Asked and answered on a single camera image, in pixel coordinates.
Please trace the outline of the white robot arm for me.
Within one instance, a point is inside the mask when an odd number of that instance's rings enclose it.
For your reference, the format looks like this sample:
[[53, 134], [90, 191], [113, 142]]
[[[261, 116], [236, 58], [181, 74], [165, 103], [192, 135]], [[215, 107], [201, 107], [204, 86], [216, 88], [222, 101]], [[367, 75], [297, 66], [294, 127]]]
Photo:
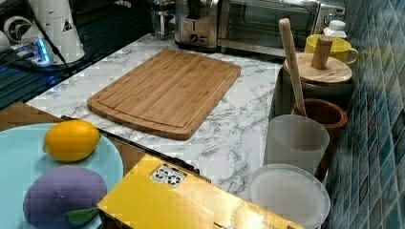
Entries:
[[39, 67], [68, 65], [85, 55], [74, 25], [69, 0], [28, 0], [30, 15], [4, 23], [12, 50]]

